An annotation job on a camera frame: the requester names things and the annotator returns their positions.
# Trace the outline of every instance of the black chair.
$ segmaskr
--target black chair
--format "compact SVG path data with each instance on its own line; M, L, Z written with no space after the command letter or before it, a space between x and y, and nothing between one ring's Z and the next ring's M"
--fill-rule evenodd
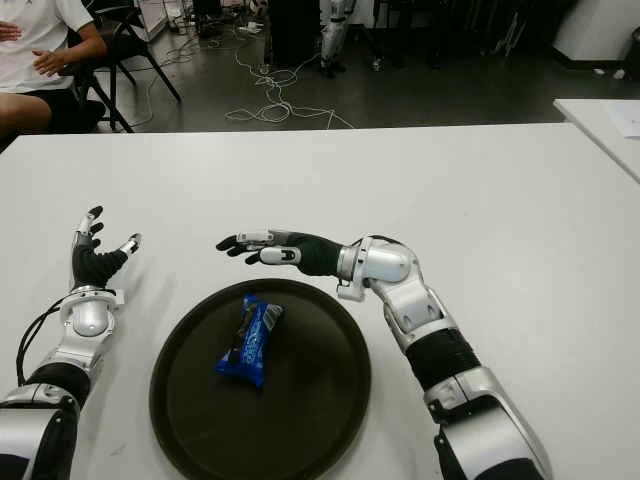
M85 6L93 16L98 31L107 44L107 57L104 58L96 68L109 69L109 102L105 102L105 104L107 104L107 107L109 107L112 114L110 116L109 123L113 130L115 130L116 121L122 124L127 131L130 131L131 128L129 127L127 129L128 125L125 126L126 121L124 121L124 118L122 118L122 115L118 112L116 107L116 80L118 69L124 73L134 86L136 85L135 79L122 64L124 60L137 56L145 57L158 76L165 83L167 88L171 91L175 99L178 102L182 101L180 94L173 87L166 74L153 57L149 44L141 39L133 29L133 27L144 28L144 24L140 18L142 12L135 6L133 0L90 0L85 1ZM91 87L94 88L98 96L100 96L101 100L104 102L101 93L95 88L95 82L92 81Z
M80 42L80 36L69 30L68 44L70 47L77 45ZM85 111L88 109L88 106L91 104L91 101L87 99L89 94L89 89L93 89L94 92L98 95L102 103L109 109L109 116L103 117L106 109L102 112L102 115L96 119L95 124L99 121L109 121L112 119L117 120L122 128L128 132L133 133L133 129L124 119L122 114L118 111L115 104L111 101L109 96L105 93L96 77L95 71L102 65L101 60L86 60L84 62L72 63L59 72L62 76L73 77L74 79L74 87L77 93L78 101L80 103L81 111Z

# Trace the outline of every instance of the white t-shirt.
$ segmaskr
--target white t-shirt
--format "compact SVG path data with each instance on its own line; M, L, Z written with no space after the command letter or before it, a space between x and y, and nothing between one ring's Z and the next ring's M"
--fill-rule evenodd
M32 50L67 48L68 28L78 31L93 19L81 0L0 0L0 20L15 23L22 36L0 42L0 93L69 88L70 77L40 75Z

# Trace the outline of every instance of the gray floor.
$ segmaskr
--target gray floor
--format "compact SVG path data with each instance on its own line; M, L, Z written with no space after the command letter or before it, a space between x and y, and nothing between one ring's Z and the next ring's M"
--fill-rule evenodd
M153 45L156 57L163 61L167 51L188 38L161 34ZM137 88L120 75L118 106L130 123L146 121L135 128L137 132L326 128L328 115L290 117L278 124L225 118L231 110L257 111L268 104L264 87L255 86L256 79L235 63L238 52L242 61L259 65L262 42L252 38L243 43L226 32L219 43L185 48L183 54L191 53L181 58L185 63L165 66L183 96L182 104L175 102L160 80L147 98L147 87L155 76L152 71L134 73L140 80ZM611 72L600 76L591 70L568 70L536 55L453 59L433 70L415 54L406 58L404 68L387 65L381 72L370 69L370 60L366 43L352 40L344 54L346 73L330 80L316 67L307 67L299 82L284 90L284 98L297 107L335 109L357 128L555 122L563 119L552 106L555 98L640 98L638 83L617 81ZM131 65L144 66L141 62ZM100 75L106 82L107 75ZM344 125L334 120L331 127ZM103 124L100 130L108 131L108 126Z

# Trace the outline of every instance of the white table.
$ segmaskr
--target white table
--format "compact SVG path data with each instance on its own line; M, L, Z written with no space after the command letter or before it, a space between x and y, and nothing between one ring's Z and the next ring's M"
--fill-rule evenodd
M605 109L609 101L558 99L553 105L640 183L640 139L620 133Z
M639 471L640 189L571 124L20 138L0 156L0 388L25 326L65 293L79 216L103 245L141 231L110 361L81 421L75 480L179 479L152 433L151 371L200 300L281 276L213 245L278 226L351 242L402 239L479 357L547 447L556 479ZM369 345L371 401L328 478L440 478L435 428L378 300L344 303ZM27 371L59 338L52 319Z

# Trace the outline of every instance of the round tray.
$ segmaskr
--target round tray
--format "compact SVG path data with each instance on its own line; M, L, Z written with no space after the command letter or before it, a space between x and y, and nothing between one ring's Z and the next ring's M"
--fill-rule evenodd
M262 390L213 370L249 292L286 308L265 351ZM153 372L151 420L190 479L309 479L355 438L370 386L367 346L336 300L304 283L254 280L208 297L173 330Z

